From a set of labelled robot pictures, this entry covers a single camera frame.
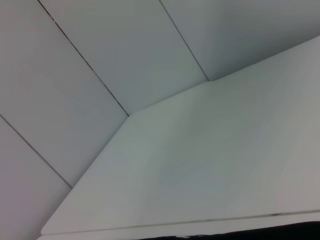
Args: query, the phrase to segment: white board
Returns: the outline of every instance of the white board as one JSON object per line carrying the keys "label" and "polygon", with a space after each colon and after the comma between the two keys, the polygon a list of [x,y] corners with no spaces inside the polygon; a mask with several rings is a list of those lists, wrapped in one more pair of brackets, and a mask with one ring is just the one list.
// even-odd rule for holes
{"label": "white board", "polygon": [[320,209],[319,44],[131,115],[42,234]]}
{"label": "white board", "polygon": [[207,81],[159,0],[41,0],[132,114]]}

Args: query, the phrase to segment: white wall panel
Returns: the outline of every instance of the white wall panel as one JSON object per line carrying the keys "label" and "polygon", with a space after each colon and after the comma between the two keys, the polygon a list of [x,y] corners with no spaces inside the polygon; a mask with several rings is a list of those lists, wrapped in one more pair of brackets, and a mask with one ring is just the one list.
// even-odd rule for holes
{"label": "white wall panel", "polygon": [[0,114],[72,186],[127,117],[36,0],[0,1]]}
{"label": "white wall panel", "polygon": [[158,0],[42,0],[124,109],[206,81]]}
{"label": "white wall panel", "polygon": [[162,0],[210,80],[320,35],[318,0]]}
{"label": "white wall panel", "polygon": [[68,185],[0,118],[0,239],[35,240]]}

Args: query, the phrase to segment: white surface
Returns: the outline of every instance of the white surface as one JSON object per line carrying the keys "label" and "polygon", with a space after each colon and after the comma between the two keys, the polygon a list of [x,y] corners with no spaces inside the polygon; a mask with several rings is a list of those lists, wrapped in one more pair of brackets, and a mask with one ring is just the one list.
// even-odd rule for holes
{"label": "white surface", "polygon": [[207,79],[159,0],[42,0],[124,109]]}
{"label": "white surface", "polygon": [[42,233],[320,209],[319,45],[131,115]]}
{"label": "white surface", "polygon": [[164,236],[213,235],[312,221],[320,221],[320,213],[44,235],[38,240],[138,240]]}
{"label": "white surface", "polygon": [[162,0],[210,80],[320,35],[318,0]]}
{"label": "white surface", "polygon": [[0,113],[72,186],[127,117],[36,0],[0,1]]}
{"label": "white surface", "polygon": [[35,240],[70,188],[0,118],[0,239]]}

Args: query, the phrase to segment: wall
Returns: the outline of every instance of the wall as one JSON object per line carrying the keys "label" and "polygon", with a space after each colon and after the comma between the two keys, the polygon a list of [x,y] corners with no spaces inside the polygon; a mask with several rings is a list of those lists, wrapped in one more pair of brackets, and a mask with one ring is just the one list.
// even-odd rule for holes
{"label": "wall", "polygon": [[36,0],[0,1],[0,114],[71,186],[127,117]]}
{"label": "wall", "polygon": [[161,0],[210,80],[320,35],[318,0]]}
{"label": "wall", "polygon": [[0,239],[35,240],[70,191],[0,118]]}
{"label": "wall", "polygon": [[207,81],[158,0],[41,0],[129,113]]}

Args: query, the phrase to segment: panel seam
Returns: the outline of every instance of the panel seam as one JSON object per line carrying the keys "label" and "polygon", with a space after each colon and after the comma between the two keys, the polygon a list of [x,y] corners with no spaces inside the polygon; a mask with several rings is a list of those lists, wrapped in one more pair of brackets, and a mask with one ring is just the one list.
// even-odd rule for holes
{"label": "panel seam", "polygon": [[61,174],[57,172],[57,170],[54,169],[54,167],[18,132],[17,129],[14,128],[14,126],[12,126],[12,124],[10,124],[10,122],[1,113],[0,118],[2,118],[5,123],[8,124],[16,134],[18,134],[18,136],[55,172],[55,174],[57,174],[65,182],[65,184],[69,186],[69,188],[73,189],[73,187],[67,182],[67,180],[63,176],[61,176]]}
{"label": "panel seam", "polygon": [[162,5],[164,11],[166,12],[166,14],[168,15],[169,19],[171,20],[173,26],[175,27],[175,29],[177,30],[177,32],[179,33],[180,37],[182,38],[184,44],[186,45],[186,47],[188,48],[189,52],[191,53],[191,55],[193,56],[195,62],[198,64],[199,68],[201,69],[203,75],[205,76],[205,78],[210,82],[207,74],[205,73],[205,71],[203,70],[203,68],[201,67],[200,63],[198,62],[196,56],[194,55],[194,53],[191,51],[191,48],[189,47],[188,43],[186,42],[185,38],[182,36],[181,32],[179,31],[177,25],[175,24],[174,20],[172,19],[172,17],[170,16],[169,12],[167,11],[165,5],[162,3],[161,0],[159,0],[160,4]]}
{"label": "panel seam", "polygon": [[61,27],[58,25],[58,23],[55,21],[55,19],[51,16],[51,14],[48,12],[48,10],[45,8],[45,6],[40,2],[40,0],[37,0],[39,4],[42,6],[42,8],[45,10],[45,12],[49,15],[49,17],[52,19],[52,21],[55,23],[55,25],[60,29],[60,31],[63,33],[65,38],[71,43],[71,45],[74,47],[74,49],[77,51],[77,53],[81,56],[81,58],[85,61],[86,65],[92,70],[94,75],[99,79],[99,81],[103,84],[103,86],[106,88],[106,90],[111,94],[111,96],[114,98],[114,100],[118,103],[118,105],[122,108],[122,110],[125,112],[125,114],[129,117],[129,114],[124,109],[124,107],[120,104],[120,102],[116,99],[116,97],[113,95],[113,93],[109,90],[109,88],[106,86],[106,84],[101,80],[101,78],[98,76],[98,74],[95,72],[95,70],[91,67],[91,65],[88,63],[88,61],[84,58],[84,56],[79,52],[79,50],[76,48],[76,46],[73,44],[73,42],[69,39],[69,37],[65,34],[65,32],[61,29]]}

